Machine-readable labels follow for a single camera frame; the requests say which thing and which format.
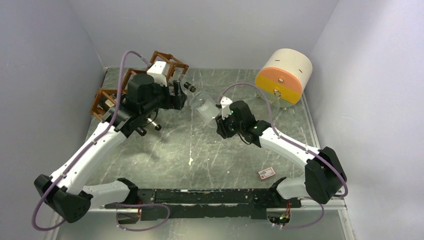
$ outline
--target gray marble tabletop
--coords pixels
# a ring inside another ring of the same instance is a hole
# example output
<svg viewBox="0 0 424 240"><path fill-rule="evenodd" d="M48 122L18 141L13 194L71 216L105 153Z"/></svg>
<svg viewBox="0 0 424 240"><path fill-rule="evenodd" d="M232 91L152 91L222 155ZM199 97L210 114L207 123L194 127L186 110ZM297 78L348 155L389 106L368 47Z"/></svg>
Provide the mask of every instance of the gray marble tabletop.
<svg viewBox="0 0 424 240"><path fill-rule="evenodd" d="M116 88L118 68L109 68L104 88ZM257 70L189 69L185 81L207 91L216 101L229 85L253 83ZM249 86L236 86L226 94L245 100L257 120L269 122L266 103ZM303 101L274 115L276 127L292 138L314 146L311 125ZM298 177L303 170L278 154L246 145L238 136L222 139L216 129L205 126L186 102L182 110L160 110L156 122L161 131L147 126L147 135L133 133L107 156L87 185L106 184L125 177L139 188L268 188L281 177ZM88 135L97 127L93 118ZM276 175L261 181L258 171L273 167Z"/></svg>

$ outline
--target wall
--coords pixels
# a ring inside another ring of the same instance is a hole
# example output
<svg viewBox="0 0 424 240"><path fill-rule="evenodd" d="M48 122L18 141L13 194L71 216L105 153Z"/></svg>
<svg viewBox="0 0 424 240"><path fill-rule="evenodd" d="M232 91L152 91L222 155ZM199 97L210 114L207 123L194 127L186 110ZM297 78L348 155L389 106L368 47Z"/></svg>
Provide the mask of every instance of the wall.
<svg viewBox="0 0 424 240"><path fill-rule="evenodd" d="M280 48L309 54L338 0L70 2L105 66L118 67L126 50L158 50L192 68L260 69Z"/></svg>
<svg viewBox="0 0 424 240"><path fill-rule="evenodd" d="M66 0L2 0L0 33L0 239L42 239L33 182L83 143L104 69Z"/></svg>
<svg viewBox="0 0 424 240"><path fill-rule="evenodd" d="M359 240L423 239L424 2L340 0L306 87L322 146L337 151Z"/></svg>

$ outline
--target floor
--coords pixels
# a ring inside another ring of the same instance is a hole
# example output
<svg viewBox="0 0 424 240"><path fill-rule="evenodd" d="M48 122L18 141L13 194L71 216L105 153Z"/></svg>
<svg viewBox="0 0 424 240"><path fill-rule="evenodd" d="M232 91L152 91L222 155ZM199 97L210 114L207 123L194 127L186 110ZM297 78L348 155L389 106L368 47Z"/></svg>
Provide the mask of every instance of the floor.
<svg viewBox="0 0 424 240"><path fill-rule="evenodd" d="M257 70L245 69L189 69L184 81L196 86L197 92L207 91L216 100L231 84L253 83L257 73ZM118 74L118 68L109 68L103 87L116 88ZM245 100L256 119L269 122L266 103L256 97L252 87L236 86L226 97L233 101ZM315 145L302 101L286 110L280 108L274 116L281 132ZM303 169L287 159L270 150L245 145L238 136L222 139L216 129L205 126L187 103L182 110L162 109L156 122L162 125L161 131L148 126L146 136L133 133L104 159L87 185L125 177L139 188L268 188L281 177L303 174ZM93 118L89 135L97 124ZM269 167L274 168L276 176L261 181L258 171Z"/></svg>

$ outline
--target white wall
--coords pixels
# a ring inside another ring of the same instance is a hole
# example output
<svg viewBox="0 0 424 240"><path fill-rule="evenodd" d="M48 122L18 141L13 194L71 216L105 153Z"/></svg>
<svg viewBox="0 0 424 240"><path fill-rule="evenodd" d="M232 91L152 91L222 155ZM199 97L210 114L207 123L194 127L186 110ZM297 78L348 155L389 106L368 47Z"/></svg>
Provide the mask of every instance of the white wall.
<svg viewBox="0 0 424 240"><path fill-rule="evenodd" d="M346 171L357 239L424 238L424 1L340 0L306 87Z"/></svg>
<svg viewBox="0 0 424 240"><path fill-rule="evenodd" d="M136 50L194 68L260 69L280 48L309 54L338 0L69 0L105 66ZM129 67L140 66L128 59Z"/></svg>
<svg viewBox="0 0 424 240"><path fill-rule="evenodd" d="M2 0L0 43L0 239L42 239L34 180L82 145L104 69L66 0Z"/></svg>

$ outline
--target clear plastic container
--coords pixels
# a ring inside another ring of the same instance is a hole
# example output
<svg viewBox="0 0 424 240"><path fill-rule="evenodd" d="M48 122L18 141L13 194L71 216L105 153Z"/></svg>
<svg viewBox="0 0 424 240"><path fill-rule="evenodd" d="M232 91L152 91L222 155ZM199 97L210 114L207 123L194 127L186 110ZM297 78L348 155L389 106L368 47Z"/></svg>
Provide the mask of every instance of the clear plastic container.
<svg viewBox="0 0 424 240"><path fill-rule="evenodd" d="M209 127L216 127L215 117L220 113L215 101L205 91L195 92L195 95L188 103Z"/></svg>

